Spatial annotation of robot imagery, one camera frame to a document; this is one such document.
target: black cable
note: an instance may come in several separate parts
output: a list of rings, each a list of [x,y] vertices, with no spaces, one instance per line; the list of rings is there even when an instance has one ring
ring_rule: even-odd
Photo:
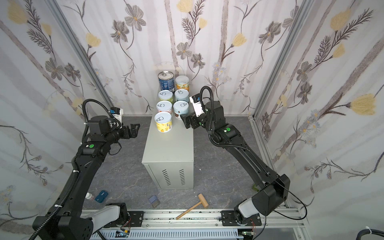
[[[77,178],[79,177],[79,167],[77,166],[75,160],[76,160],[76,156],[74,156],[71,161],[74,172],[72,175],[71,183],[69,184],[64,196],[61,198],[61,201],[59,202],[59,204],[57,204],[58,206],[53,210],[53,212],[50,213],[50,215],[48,215],[45,221],[35,230],[35,232],[32,234],[29,240],[34,240],[39,235],[40,231],[60,211],[60,209],[64,206],[65,202],[67,201],[69,195],[72,192],[74,185],[76,184]]]
[[[258,161],[257,160],[257,158],[256,158],[256,156],[251,152],[251,151],[249,151],[251,154],[252,154],[252,156],[256,159],[256,161]],[[279,184],[280,186],[282,186],[285,190],[287,190],[290,194],[292,194],[297,200],[299,200],[299,202],[301,202],[301,204],[304,206],[304,208],[305,208],[305,215],[302,217],[302,218],[291,218],[291,217],[288,217],[288,216],[286,216],[286,215],[284,215],[284,214],[282,214],[282,213],[279,213],[278,211],[275,211],[275,210],[273,210],[274,212],[277,212],[278,214],[280,214],[280,215],[282,215],[282,216],[284,216],[284,217],[286,217],[286,218],[289,218],[289,219],[292,219],[292,220],[303,220],[303,219],[305,219],[306,217],[307,217],[307,214],[308,214],[308,210],[307,210],[307,207],[306,207],[306,205],[303,203],[303,201],[301,201],[296,195],[294,195],[291,191],[289,191],[288,189],[286,189],[283,185],[281,185],[278,181],[276,181],[276,180],[274,180],[273,179],[273,177],[271,177],[269,174],[268,174],[268,172],[264,169],[264,167],[262,166],[262,169],[265,171],[265,173],[273,180],[273,181],[275,181],[277,184]]]
[[[109,117],[110,118],[113,118],[117,121],[118,123],[118,128],[121,127],[121,122],[119,120],[117,120],[112,114],[111,112],[107,109],[106,106],[104,106],[101,102],[95,100],[95,99],[87,99],[87,100],[84,100],[83,104],[81,105],[81,108],[83,109],[83,115],[84,115],[84,119],[85,119],[85,129],[84,129],[84,133],[83,133],[83,137],[81,138],[81,143],[83,143],[86,139],[85,139],[85,136],[87,136],[87,132],[88,132],[88,114],[86,112],[86,108],[85,108],[85,105],[88,103],[88,102],[94,102],[94,103],[97,103],[99,104],[100,106],[102,106],[104,108],[104,110],[108,113]]]
[[[361,237],[363,235],[366,235],[366,234],[371,234],[371,231],[372,231],[372,234],[373,235],[378,235],[378,236],[381,236],[381,237],[384,237],[384,232],[383,231],[380,231],[380,230],[376,230],[376,229],[363,229],[361,231],[359,231],[357,237],[356,237],[356,240],[361,240]]]
[[[101,240],[107,240],[107,239],[101,234],[100,231],[97,231],[96,233],[99,235],[99,237],[101,238]]]
[[[204,104],[203,104],[203,91],[207,89],[209,91],[209,97],[210,97],[210,103],[211,103],[211,113],[210,113],[210,118],[209,118],[209,122],[208,122],[208,130],[211,130],[212,131],[212,120],[213,120],[213,117],[214,117],[214,95],[213,95],[213,92],[212,92],[212,89],[208,86],[204,86],[201,88],[200,90],[200,104],[201,106],[203,107],[203,110],[205,112],[205,107],[204,107]],[[307,210],[307,207],[306,205],[303,203],[303,201],[301,201],[296,195],[294,195],[291,191],[289,191],[287,188],[285,188],[283,185],[281,185],[278,181],[274,180],[273,177],[270,176],[270,174],[265,170],[265,168],[263,167],[263,165],[257,160],[256,156],[253,154],[253,152],[251,151],[251,149],[249,148],[246,148],[246,147],[243,147],[242,145],[237,145],[237,144],[217,144],[213,141],[212,139],[212,134],[213,132],[211,133],[208,133],[208,138],[209,138],[209,141],[216,147],[237,147],[237,148],[241,148],[241,149],[244,149],[244,150],[247,150],[249,151],[252,156],[255,158],[255,160],[259,163],[259,165],[261,166],[261,168],[264,170],[264,172],[267,174],[267,176],[269,176],[273,181],[275,181],[277,184],[279,184],[280,186],[282,186],[285,190],[287,190],[290,194],[292,194],[297,200],[299,200],[299,202],[301,202],[301,204],[304,206],[305,208],[305,215],[304,217],[302,218],[291,218],[291,217],[288,217],[282,213],[279,213],[278,211],[275,211],[274,212],[277,212],[278,214],[286,217],[286,218],[289,218],[289,219],[293,219],[293,220],[302,220],[302,219],[305,219],[307,217],[307,214],[308,214],[308,210]]]
[[[256,235],[253,239],[255,239],[255,238],[257,238],[258,236],[260,236],[260,234],[264,231],[265,226],[266,226],[266,216],[265,216],[265,223],[264,223],[264,227],[263,227],[263,229],[262,229],[262,230],[259,232],[259,234]]]

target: cable tie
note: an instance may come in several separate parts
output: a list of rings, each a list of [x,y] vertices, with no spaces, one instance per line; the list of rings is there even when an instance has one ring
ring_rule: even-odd
[[[369,226],[365,226],[366,229],[369,229],[369,234],[372,234],[372,230],[369,228]]]

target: blue can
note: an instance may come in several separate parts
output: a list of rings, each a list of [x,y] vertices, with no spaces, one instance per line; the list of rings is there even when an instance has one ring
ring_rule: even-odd
[[[157,76],[159,79],[160,89],[161,90],[169,90],[171,92],[175,91],[175,84],[173,78],[173,72],[170,71],[162,71]]]

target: floral wallpaper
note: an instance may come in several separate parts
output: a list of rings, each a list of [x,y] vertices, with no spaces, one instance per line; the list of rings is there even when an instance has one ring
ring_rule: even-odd
[[[278,172],[308,206],[312,239],[384,224],[383,11],[373,0],[315,1],[256,116]]]
[[[112,102],[152,114],[157,74],[208,85],[226,114],[251,115],[294,18],[297,0],[59,0]]]
[[[0,6],[0,235],[26,239],[72,170],[83,100],[104,101],[43,1]]]

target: robotic arm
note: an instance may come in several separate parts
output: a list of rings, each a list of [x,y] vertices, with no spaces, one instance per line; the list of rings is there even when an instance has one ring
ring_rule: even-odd
[[[206,105],[202,102],[204,89],[208,89],[210,92],[210,102]],[[269,168],[249,148],[237,128],[226,123],[223,107],[219,101],[213,101],[212,90],[209,87],[204,86],[199,94],[190,97],[190,101],[195,112],[181,115],[185,127],[192,126],[195,129],[202,126],[205,128],[211,143],[224,148],[232,154],[251,176],[254,183],[262,188],[252,198],[235,207],[237,222],[239,224],[248,223],[251,216],[257,213],[264,216],[269,215],[287,199],[290,185],[289,178],[285,174],[280,176]]]
[[[96,100],[84,101],[83,110],[87,101],[100,104],[109,116],[96,116],[88,121],[86,112],[83,111],[87,127],[84,131],[83,143],[72,159],[74,170],[64,190],[47,214],[38,216],[34,220],[32,227],[35,233],[30,240],[35,239],[37,235],[43,240],[89,239],[94,232],[106,224],[112,222],[112,225],[123,225],[128,219],[124,203],[108,204],[91,215],[80,217],[85,195],[93,177],[109,153],[111,145],[118,143],[120,139],[135,138],[140,128],[140,124],[131,124],[131,128],[124,126],[121,123],[122,109],[111,108],[108,111]]]

